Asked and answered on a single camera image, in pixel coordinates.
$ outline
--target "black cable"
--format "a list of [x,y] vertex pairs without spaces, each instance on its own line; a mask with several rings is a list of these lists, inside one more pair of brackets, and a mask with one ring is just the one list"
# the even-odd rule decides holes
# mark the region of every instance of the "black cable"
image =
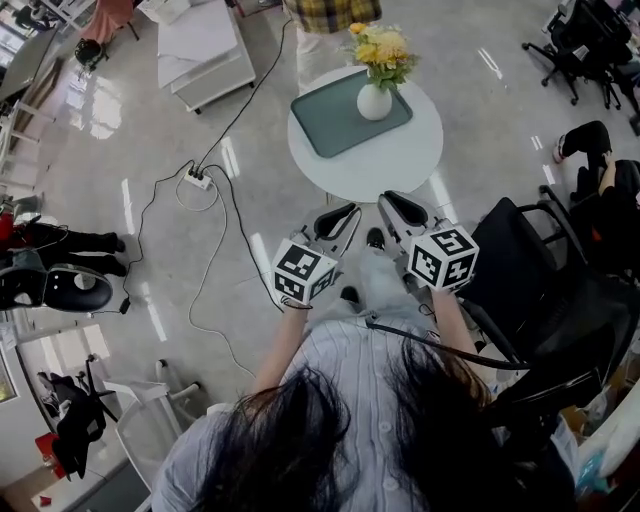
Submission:
[[271,296],[271,290],[269,289],[269,286],[267,285],[267,283],[264,282],[264,279],[262,278],[262,271],[261,271],[260,267],[258,266],[258,262],[256,261],[255,256],[253,255],[253,251],[251,250],[251,244],[249,243],[249,239],[247,238],[247,234],[244,232],[244,226],[242,224],[242,217],[240,216],[240,210],[238,208],[238,203],[236,203],[236,195],[235,195],[234,190],[233,190],[233,184],[231,183],[231,180],[229,179],[229,176],[227,175],[226,172],[224,172],[224,169],[222,167],[220,167],[218,164],[206,165],[205,167],[202,168],[202,172],[206,171],[210,167],[215,167],[216,169],[219,169],[220,172],[222,173],[222,175],[227,180],[227,183],[229,184],[229,189],[231,190],[231,201],[233,202],[233,208],[235,209],[236,215],[238,216],[238,225],[240,226],[240,233],[242,233],[242,238],[244,238],[244,241],[247,244],[247,249],[249,250],[249,255],[251,256],[251,260],[253,261],[253,264],[255,265],[256,269],[258,270],[258,277],[260,278],[260,282],[262,283],[262,286],[264,286],[264,289],[266,290],[267,295],[269,296],[269,300],[271,300],[271,303],[276,308],[278,308],[280,310],[280,313],[284,313],[282,308],[280,306],[278,306],[278,304],[273,300],[273,297]]
[[124,290],[124,292],[127,294],[127,299],[129,299],[129,301],[131,301],[131,294],[129,293],[129,291],[127,290],[127,279],[129,278],[129,273],[131,271],[131,266],[134,263],[139,263],[144,259],[144,250],[142,249],[142,241],[140,240],[140,238],[142,237],[142,228],[144,227],[144,214],[147,211],[147,209],[153,204],[153,202],[156,200],[156,194],[158,192],[158,185],[160,183],[163,183],[165,181],[169,181],[172,180],[173,178],[175,178],[178,174],[180,174],[180,172],[185,169],[187,166],[193,166],[195,165],[195,161],[194,160],[189,160],[186,163],[182,164],[182,167],[180,167],[176,172],[174,172],[171,176],[168,176],[167,178],[162,178],[159,180],[156,180],[156,182],[153,184],[153,195],[151,196],[151,201],[149,201],[147,203],[147,206],[144,207],[144,209],[142,210],[142,213],[140,214],[140,229],[138,229],[138,247],[140,248],[140,257],[136,260],[131,260],[129,262],[129,265],[127,265],[127,274],[124,276],[124,280],[122,281],[122,289]]
[[[498,359],[491,359],[491,358],[479,356],[476,354],[470,354],[469,352],[465,352],[464,350],[458,350],[456,348],[447,347],[446,345],[441,345],[440,343],[437,343],[435,341],[431,341],[426,338],[421,338],[420,336],[416,336],[415,334],[411,334],[406,331],[401,331],[400,329],[395,329],[393,327],[388,327],[386,325],[375,324],[369,320],[367,320],[366,324],[369,329],[373,329],[376,331],[389,332],[391,334],[397,334],[398,336],[410,338],[419,343],[423,343],[424,345],[427,345],[431,348],[435,348],[436,350],[441,350],[443,352],[448,352],[450,354],[453,354],[454,356],[458,356],[460,359],[471,361],[472,363],[479,364],[480,366],[487,366],[489,368],[496,368],[498,370],[529,370],[533,368],[533,365],[530,363],[511,363],[508,361],[500,361]],[[437,333],[433,331],[427,331],[427,332],[437,338],[440,337]]]
[[224,177],[226,178],[227,182],[229,183],[229,186],[231,188],[231,198],[233,200],[233,206],[236,210],[236,213],[238,215],[238,223],[240,225],[240,231],[242,233],[242,236],[247,244],[247,248],[249,249],[249,254],[251,255],[251,260],[253,261],[254,265],[256,266],[256,269],[258,270],[258,275],[260,276],[260,281],[262,282],[263,286],[265,287],[267,294],[269,295],[269,298],[271,299],[271,302],[273,303],[273,305],[278,308],[278,310],[280,310],[280,312],[283,312],[282,309],[280,308],[280,306],[278,306],[275,301],[273,300],[273,297],[271,297],[271,292],[269,290],[269,288],[267,287],[266,283],[264,282],[264,280],[262,279],[262,273],[260,272],[260,267],[258,266],[258,263],[256,262],[255,257],[253,256],[253,252],[251,251],[251,245],[249,244],[249,240],[247,238],[247,235],[244,232],[244,228],[242,225],[242,218],[240,217],[240,210],[238,210],[238,204],[236,203],[236,198],[235,198],[235,194],[234,194],[234,190],[233,190],[233,185],[231,184],[231,180],[229,179],[229,176],[227,176],[227,173],[224,172],[224,169],[222,169],[222,167],[220,167],[217,164],[211,164],[210,166],[205,167],[204,169],[200,170],[200,166],[204,163],[204,161],[207,159],[207,157],[211,154],[211,152],[215,149],[215,147],[220,143],[220,141],[224,138],[224,136],[229,132],[229,130],[233,127],[233,125],[236,123],[236,121],[240,118],[240,116],[242,115],[242,113],[246,110],[246,108],[249,106],[249,104],[251,103],[251,100],[253,100],[254,96],[256,95],[256,93],[258,92],[258,89],[260,89],[260,86],[262,85],[262,83],[267,79],[267,77],[271,74],[271,72],[273,71],[273,69],[276,67],[276,64],[278,64],[278,61],[280,60],[280,57],[282,56],[282,50],[284,48],[284,32],[285,29],[287,28],[287,25],[289,25],[289,23],[291,23],[291,20],[287,21],[284,25],[282,25],[282,32],[281,32],[281,37],[280,37],[280,48],[278,49],[278,55],[276,55],[275,60],[273,61],[273,64],[271,65],[271,67],[269,68],[269,70],[265,73],[265,75],[260,79],[260,81],[256,84],[256,86],[253,89],[253,92],[251,93],[251,95],[249,96],[249,99],[245,102],[245,104],[242,106],[242,108],[240,109],[240,112],[238,112],[238,114],[236,115],[236,117],[233,118],[233,120],[231,121],[231,123],[229,123],[229,125],[227,125],[227,127],[224,129],[224,131],[222,132],[222,135],[220,135],[220,137],[218,138],[218,140],[215,141],[215,143],[208,149],[208,151],[205,153],[204,157],[202,158],[202,160],[200,160],[200,163],[196,166],[195,165],[195,160],[189,160],[188,162],[186,162],[185,164],[183,164],[175,173],[173,173],[171,176],[168,176],[166,178],[162,178],[160,180],[157,180],[154,184],[153,184],[153,196],[151,197],[151,200],[147,203],[147,205],[144,207],[144,209],[142,210],[142,213],[140,214],[140,229],[138,230],[138,247],[140,248],[140,257],[136,260],[132,260],[129,262],[129,264],[127,265],[127,273],[124,276],[124,280],[122,281],[122,289],[124,290],[124,292],[127,294],[126,299],[122,302],[122,305],[120,306],[119,311],[114,311],[114,310],[104,310],[104,311],[95,311],[92,314],[93,315],[99,315],[99,314],[104,314],[104,313],[120,313],[120,314],[125,314],[127,312],[127,310],[129,309],[129,306],[131,305],[131,294],[129,293],[129,291],[127,290],[126,284],[127,284],[127,279],[129,278],[129,274],[131,272],[131,266],[134,263],[139,263],[140,261],[142,261],[144,259],[144,250],[142,249],[142,241],[141,241],[141,237],[142,237],[142,228],[144,226],[144,214],[147,211],[147,209],[153,204],[153,202],[156,199],[156,193],[157,193],[157,189],[158,189],[158,185],[162,182],[165,181],[169,181],[173,178],[175,178],[178,174],[180,174],[180,172],[185,169],[188,165],[192,165],[195,166],[195,170],[198,173],[202,173],[204,172],[205,169],[207,169],[208,167],[217,167],[218,169],[220,169],[220,171],[222,172],[222,174],[224,175]]
[[226,129],[222,132],[222,135],[220,135],[220,138],[218,138],[218,140],[213,144],[213,146],[211,146],[209,148],[209,151],[207,151],[204,155],[204,157],[202,158],[202,160],[200,160],[200,163],[198,164],[198,167],[196,168],[196,171],[199,170],[200,166],[204,163],[204,161],[207,159],[207,157],[211,154],[211,152],[215,149],[215,147],[219,144],[219,142],[224,138],[224,136],[227,134],[227,132],[231,129],[231,127],[235,124],[235,122],[238,120],[238,118],[242,115],[242,113],[245,111],[245,109],[249,106],[249,103],[251,103],[251,100],[253,99],[253,97],[256,95],[256,93],[258,92],[258,89],[260,88],[260,86],[262,85],[262,82],[264,82],[267,77],[271,74],[271,72],[273,71],[273,68],[276,67],[276,64],[278,63],[278,61],[280,60],[280,56],[282,55],[282,49],[284,48],[284,30],[287,28],[287,25],[291,23],[291,20],[287,21],[284,25],[282,25],[282,34],[280,37],[280,49],[278,50],[278,55],[276,55],[275,60],[273,61],[273,64],[271,64],[271,67],[269,68],[269,70],[266,72],[266,74],[260,79],[260,81],[256,84],[256,86],[253,88],[253,92],[251,93],[251,96],[249,96],[249,99],[247,100],[247,102],[244,104],[244,106],[240,109],[240,112],[238,112],[238,115],[236,115],[236,117],[234,117],[233,121],[231,121],[231,123],[229,124],[229,126],[226,127]]

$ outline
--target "power strip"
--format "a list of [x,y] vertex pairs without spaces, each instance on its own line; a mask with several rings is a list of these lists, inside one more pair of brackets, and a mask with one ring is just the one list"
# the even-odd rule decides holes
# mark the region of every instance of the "power strip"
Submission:
[[212,184],[211,176],[204,174],[200,178],[196,178],[189,174],[189,171],[184,173],[184,181],[191,183],[202,190],[209,190]]

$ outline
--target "white cable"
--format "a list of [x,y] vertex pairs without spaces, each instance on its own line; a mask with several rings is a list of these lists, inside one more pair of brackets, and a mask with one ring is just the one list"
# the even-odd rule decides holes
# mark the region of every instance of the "white cable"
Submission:
[[216,331],[215,329],[206,329],[204,327],[200,327],[197,326],[196,324],[193,323],[193,320],[191,319],[191,312],[193,311],[193,306],[195,305],[196,301],[198,300],[198,297],[200,297],[200,294],[202,293],[202,289],[204,288],[204,283],[207,280],[207,276],[209,275],[209,270],[211,269],[211,264],[213,263],[213,259],[216,257],[216,254],[218,254],[218,250],[220,249],[220,246],[222,245],[222,240],[224,240],[224,235],[227,233],[227,208],[224,204],[224,199],[222,199],[222,196],[220,195],[220,190],[218,189],[218,185],[216,184],[215,180],[213,179],[213,176],[211,176],[211,174],[205,170],[204,172],[207,173],[207,175],[211,178],[211,183],[213,185],[213,188],[215,190],[215,197],[213,199],[213,202],[207,206],[206,208],[202,208],[202,209],[193,209],[193,208],[189,208],[188,206],[185,206],[182,201],[180,201],[180,197],[178,196],[178,186],[180,185],[180,183],[182,182],[182,180],[184,179],[184,175],[182,176],[182,178],[180,178],[180,181],[178,181],[178,185],[176,185],[176,199],[178,200],[178,203],[185,209],[189,210],[190,212],[204,212],[206,210],[208,210],[209,208],[211,208],[214,204],[216,204],[216,202],[218,201],[218,198],[220,198],[220,203],[222,203],[222,212],[224,215],[224,225],[222,227],[222,235],[220,235],[220,239],[218,240],[218,244],[216,245],[216,248],[213,251],[213,254],[211,254],[211,258],[209,258],[209,263],[207,263],[207,269],[204,272],[204,276],[202,276],[202,281],[200,282],[200,288],[198,289],[198,293],[196,293],[196,296],[193,298],[193,301],[191,301],[191,305],[189,306],[189,324],[191,324],[191,327],[193,327],[194,329],[198,329],[199,331],[202,332],[210,332],[212,334],[217,334],[218,336],[220,336],[226,343],[227,343],[227,347],[229,347],[229,353],[231,354],[231,358],[233,359],[234,364],[240,368],[242,371],[247,372],[249,375],[251,375],[254,379],[256,378],[256,376],[254,375],[254,373],[249,370],[248,368],[245,368],[244,366],[242,366],[238,360],[236,359],[236,355],[233,352],[233,349],[231,348],[231,343],[229,342],[229,340],[227,339],[227,337],[224,335],[224,333],[220,332],[220,331]]

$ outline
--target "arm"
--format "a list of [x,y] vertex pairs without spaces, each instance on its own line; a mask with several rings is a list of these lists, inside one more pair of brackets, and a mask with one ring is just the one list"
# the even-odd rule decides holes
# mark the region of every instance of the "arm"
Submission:
[[604,191],[609,187],[616,186],[616,161],[613,159],[611,151],[604,154],[604,159],[607,162],[607,170],[604,171],[600,186],[598,187],[598,194],[604,194]]
[[[432,291],[431,295],[433,297],[433,308],[436,313],[438,330],[440,331],[440,339],[443,345],[463,350],[470,354],[477,354],[478,351],[471,339],[467,324],[462,317],[462,311],[460,311],[460,305],[456,300],[456,296],[448,291]],[[487,372],[488,368],[469,361],[467,361],[467,365],[485,382],[490,378]]]
[[258,370],[251,393],[259,393],[280,385],[293,356],[302,344],[308,314],[306,309],[285,309],[271,352]]

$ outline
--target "white wall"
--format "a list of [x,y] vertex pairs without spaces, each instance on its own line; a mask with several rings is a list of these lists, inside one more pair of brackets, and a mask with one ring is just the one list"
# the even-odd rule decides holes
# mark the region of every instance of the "white wall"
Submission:
[[0,488],[42,466],[34,440],[49,432],[15,350],[4,352],[4,356],[18,397],[0,404]]

